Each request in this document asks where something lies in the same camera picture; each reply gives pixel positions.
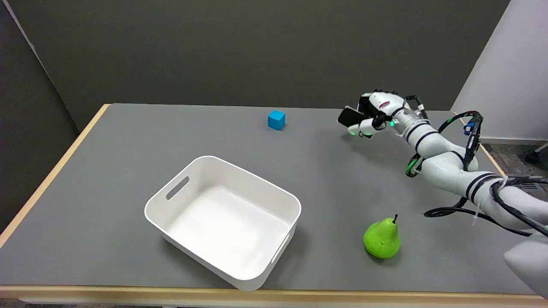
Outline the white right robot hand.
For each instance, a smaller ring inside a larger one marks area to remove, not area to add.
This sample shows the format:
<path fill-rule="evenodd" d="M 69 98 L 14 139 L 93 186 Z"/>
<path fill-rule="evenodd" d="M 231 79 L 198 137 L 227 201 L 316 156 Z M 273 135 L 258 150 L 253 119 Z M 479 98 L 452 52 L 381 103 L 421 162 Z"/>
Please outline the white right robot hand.
<path fill-rule="evenodd" d="M 395 92 L 375 90 L 372 93 L 364 93 L 357 104 L 357 111 L 368 118 L 359 124 L 348 127 L 348 133 L 371 138 L 384 130 L 387 126 L 386 123 L 391 121 L 395 114 L 403 108 L 409 108 L 409 104 Z"/>

